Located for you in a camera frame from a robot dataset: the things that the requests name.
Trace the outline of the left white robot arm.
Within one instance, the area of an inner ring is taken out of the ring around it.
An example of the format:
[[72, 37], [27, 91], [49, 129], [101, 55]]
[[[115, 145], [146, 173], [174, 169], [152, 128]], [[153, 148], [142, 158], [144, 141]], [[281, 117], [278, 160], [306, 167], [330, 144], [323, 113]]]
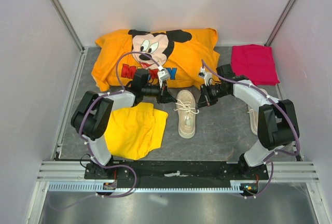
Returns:
[[155, 97], [161, 104], [176, 102], [176, 98], [168, 91], [170, 73], [167, 69], [157, 69], [157, 84], [152, 85], [149, 82], [151, 78], [149, 71], [140, 68], [120, 91], [101, 94], [87, 91], [71, 117], [71, 126], [84, 140], [90, 160], [97, 164], [95, 171], [102, 179], [108, 179], [114, 173], [114, 167], [109, 163], [112, 155], [104, 137], [111, 113], [134, 107], [146, 96]]

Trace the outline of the beige lace sneaker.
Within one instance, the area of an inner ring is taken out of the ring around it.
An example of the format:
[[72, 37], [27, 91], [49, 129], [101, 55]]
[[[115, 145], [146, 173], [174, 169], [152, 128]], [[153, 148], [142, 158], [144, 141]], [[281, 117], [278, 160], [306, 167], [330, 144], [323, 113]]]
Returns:
[[[193, 94], [188, 90], [181, 90], [176, 97], [181, 101], [191, 101], [192, 106], [196, 108], [196, 100]], [[186, 116], [178, 113], [178, 132], [182, 138], [189, 139], [195, 135], [196, 132], [196, 115]]]

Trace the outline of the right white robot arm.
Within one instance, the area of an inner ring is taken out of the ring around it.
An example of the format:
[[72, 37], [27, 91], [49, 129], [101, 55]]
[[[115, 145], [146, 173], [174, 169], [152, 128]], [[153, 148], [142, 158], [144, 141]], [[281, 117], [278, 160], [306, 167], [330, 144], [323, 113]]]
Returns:
[[250, 179], [256, 174], [257, 166], [267, 163], [276, 153], [285, 153], [283, 148], [288, 144], [299, 142], [298, 122], [292, 101], [268, 95], [246, 76], [235, 75], [229, 64], [213, 71], [203, 63], [199, 76], [204, 83], [200, 87], [197, 108], [212, 106], [219, 98], [232, 95], [258, 114], [258, 140], [239, 158], [237, 171], [241, 178]]

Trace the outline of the white shoelace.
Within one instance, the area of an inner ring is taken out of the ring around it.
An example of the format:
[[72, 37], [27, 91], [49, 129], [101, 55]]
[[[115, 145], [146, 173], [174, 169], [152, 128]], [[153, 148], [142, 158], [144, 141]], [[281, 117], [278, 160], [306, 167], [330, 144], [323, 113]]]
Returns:
[[181, 101], [177, 100], [175, 103], [176, 107], [173, 109], [175, 112], [178, 112], [179, 114], [184, 114], [186, 116], [195, 116], [199, 113], [199, 110], [196, 109], [194, 106], [192, 106], [191, 101]]

